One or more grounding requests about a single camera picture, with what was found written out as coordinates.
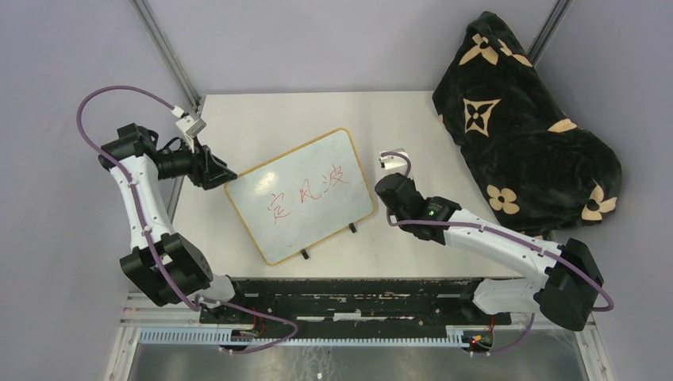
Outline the yellow framed whiteboard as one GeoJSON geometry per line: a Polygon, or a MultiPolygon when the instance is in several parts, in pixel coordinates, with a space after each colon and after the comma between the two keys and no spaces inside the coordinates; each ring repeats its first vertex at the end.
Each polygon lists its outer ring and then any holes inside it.
{"type": "Polygon", "coordinates": [[[225,194],[270,266],[375,212],[347,129],[334,129],[243,172],[225,186],[225,194]]]}

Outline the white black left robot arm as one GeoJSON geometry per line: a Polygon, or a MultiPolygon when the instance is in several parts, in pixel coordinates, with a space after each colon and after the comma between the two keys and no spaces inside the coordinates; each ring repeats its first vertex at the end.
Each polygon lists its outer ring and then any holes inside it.
{"type": "Polygon", "coordinates": [[[129,220],[131,252],[121,258],[125,276],[157,306],[179,304],[196,294],[212,303],[228,321],[243,321],[250,303],[237,294],[227,275],[215,275],[201,250],[177,233],[163,205],[159,182],[186,176],[204,190],[237,179],[235,171],[197,143],[171,151],[157,148],[157,132],[135,123],[117,130],[102,146],[100,164],[112,175],[129,220]]]}

